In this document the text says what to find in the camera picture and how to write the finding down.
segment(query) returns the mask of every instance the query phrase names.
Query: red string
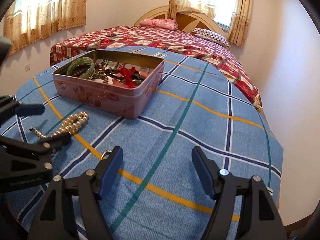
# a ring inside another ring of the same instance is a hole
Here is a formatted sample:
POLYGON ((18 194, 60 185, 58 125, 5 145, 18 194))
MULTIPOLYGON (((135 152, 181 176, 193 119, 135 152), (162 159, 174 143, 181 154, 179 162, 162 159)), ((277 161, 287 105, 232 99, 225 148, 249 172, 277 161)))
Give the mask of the red string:
POLYGON ((125 79, 125 83, 128 85, 128 88, 134 88, 131 77, 135 71, 136 71, 136 69, 134 67, 132 67, 130 69, 127 69, 125 67, 120 68, 120 74, 123 75, 123 77, 125 79))

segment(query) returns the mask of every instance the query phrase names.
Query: pink tin box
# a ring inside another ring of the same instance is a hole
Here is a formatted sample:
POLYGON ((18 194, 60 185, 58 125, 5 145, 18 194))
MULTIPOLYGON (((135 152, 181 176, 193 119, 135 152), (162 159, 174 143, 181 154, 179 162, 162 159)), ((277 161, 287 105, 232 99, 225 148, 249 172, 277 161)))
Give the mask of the pink tin box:
POLYGON ((158 57, 111 50, 93 50, 81 57, 154 69, 133 89, 66 76, 72 61, 53 72, 53 81, 60 95, 125 118, 134 119, 141 114, 162 79, 164 61, 158 57))

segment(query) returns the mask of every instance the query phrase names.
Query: checkered pillow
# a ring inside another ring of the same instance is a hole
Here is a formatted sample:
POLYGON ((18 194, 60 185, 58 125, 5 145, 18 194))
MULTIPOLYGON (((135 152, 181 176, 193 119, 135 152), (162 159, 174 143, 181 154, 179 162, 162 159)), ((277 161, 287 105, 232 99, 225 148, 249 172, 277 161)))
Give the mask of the checkered pillow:
POLYGON ((195 36, 203 38, 208 41, 215 42, 226 49, 230 50, 230 45, 225 39, 225 37, 221 36, 220 34, 217 34, 213 31, 206 30, 206 29, 200 29, 200 28, 195 28, 191 31, 191 33, 194 33, 195 36))

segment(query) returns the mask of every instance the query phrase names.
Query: pink pillow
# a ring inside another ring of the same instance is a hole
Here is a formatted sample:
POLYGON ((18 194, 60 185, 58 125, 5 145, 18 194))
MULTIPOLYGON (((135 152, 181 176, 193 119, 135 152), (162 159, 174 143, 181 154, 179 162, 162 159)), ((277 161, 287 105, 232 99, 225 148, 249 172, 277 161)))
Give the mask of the pink pillow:
POLYGON ((161 27, 172 31, 178 30, 178 23, 171 19, 144 19, 139 24, 140 26, 161 27))

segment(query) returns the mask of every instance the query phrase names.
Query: headboard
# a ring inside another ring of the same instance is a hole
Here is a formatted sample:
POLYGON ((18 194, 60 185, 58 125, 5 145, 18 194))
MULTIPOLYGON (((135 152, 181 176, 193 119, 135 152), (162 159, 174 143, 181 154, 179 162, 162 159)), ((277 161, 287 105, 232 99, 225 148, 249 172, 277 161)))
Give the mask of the headboard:
MULTIPOLYGON (((162 6, 153 9, 140 17, 140 19, 134 25, 137 26, 139 25, 140 21, 148 18, 167 18, 168 9, 169 6, 162 6)), ((203 13, 180 12, 177 13, 176 21, 178 23, 178 30, 180 31, 190 33, 194 28, 202 28, 214 31, 226 38, 226 35, 220 28, 220 26, 214 20, 203 13)))

